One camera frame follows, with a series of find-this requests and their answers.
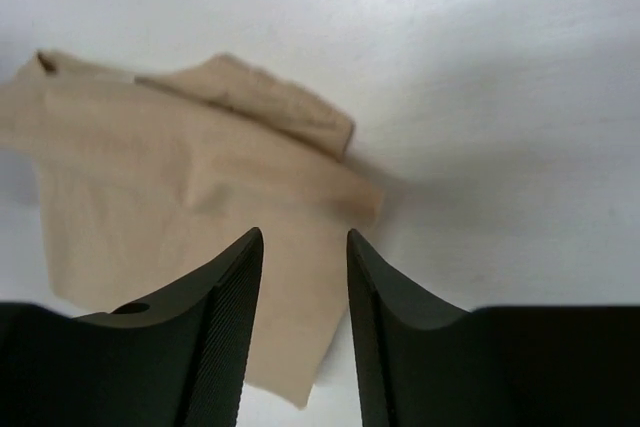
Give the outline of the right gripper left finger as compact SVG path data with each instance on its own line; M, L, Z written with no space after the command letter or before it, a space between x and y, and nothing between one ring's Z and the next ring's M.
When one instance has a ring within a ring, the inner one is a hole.
M251 229L200 268L110 313L1 306L5 426L232 426L260 289Z

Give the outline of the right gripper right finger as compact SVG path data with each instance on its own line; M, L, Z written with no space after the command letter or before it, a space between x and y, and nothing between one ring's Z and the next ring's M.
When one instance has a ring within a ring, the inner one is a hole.
M456 307L347 237L366 426L635 426L635 306Z

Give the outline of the beige t shirt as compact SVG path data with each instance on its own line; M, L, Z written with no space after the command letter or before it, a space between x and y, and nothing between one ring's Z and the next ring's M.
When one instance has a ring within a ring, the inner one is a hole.
M347 307L345 243L383 190L353 120L230 55L134 74L41 51L1 87L1 144L39 186L50 285L109 311L264 237L247 381L302 408Z

